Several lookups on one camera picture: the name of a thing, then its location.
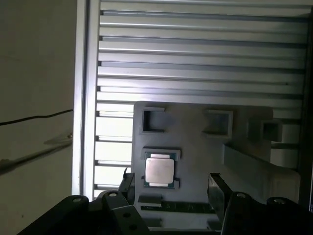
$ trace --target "wire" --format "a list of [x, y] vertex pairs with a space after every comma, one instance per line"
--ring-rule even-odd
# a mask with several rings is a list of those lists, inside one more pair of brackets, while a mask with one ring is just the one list
[[61, 115], [61, 114], [66, 114], [66, 113], [69, 113], [69, 112], [73, 112], [73, 110], [72, 109], [68, 109], [68, 110], [64, 110], [62, 112], [58, 112], [58, 113], [51, 114], [51, 115], [46, 115], [46, 116], [39, 115], [39, 116], [32, 116], [32, 117], [24, 117], [24, 118], [13, 120], [13, 121], [0, 122], [0, 126], [10, 125], [10, 124], [14, 124], [14, 123], [22, 122], [22, 121], [28, 121], [28, 120], [32, 120], [32, 119], [38, 119], [38, 118], [50, 118], [50, 117], [52, 118], [52, 117], [55, 117], [55, 116], [58, 116], [58, 115]]

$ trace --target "beige wall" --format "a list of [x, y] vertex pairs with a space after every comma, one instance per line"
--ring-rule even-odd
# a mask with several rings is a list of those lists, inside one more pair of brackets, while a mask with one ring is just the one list
[[[73, 107], [76, 0], [0, 0], [0, 122]], [[48, 146], [72, 114], [0, 126], [0, 159]], [[71, 148], [0, 176], [0, 234], [16, 234], [71, 193]]]

